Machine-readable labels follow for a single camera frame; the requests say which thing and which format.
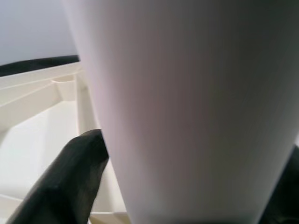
white cylinder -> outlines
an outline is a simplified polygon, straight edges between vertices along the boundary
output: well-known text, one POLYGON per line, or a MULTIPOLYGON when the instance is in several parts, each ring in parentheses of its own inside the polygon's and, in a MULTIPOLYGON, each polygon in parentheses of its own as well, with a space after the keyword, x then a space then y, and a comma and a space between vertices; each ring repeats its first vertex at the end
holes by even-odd
POLYGON ((65 5, 132 223, 256 223, 299 127, 296 1, 65 5))

white plastic surface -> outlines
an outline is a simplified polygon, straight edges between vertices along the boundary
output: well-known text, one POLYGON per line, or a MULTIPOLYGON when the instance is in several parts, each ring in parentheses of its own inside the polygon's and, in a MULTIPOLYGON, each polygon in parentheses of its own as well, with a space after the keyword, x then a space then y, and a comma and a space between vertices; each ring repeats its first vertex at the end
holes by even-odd
MULTIPOLYGON (((79 63, 0 77, 0 223, 63 146, 95 128, 100 125, 79 63)), ((110 161, 93 211, 126 212, 110 161)))

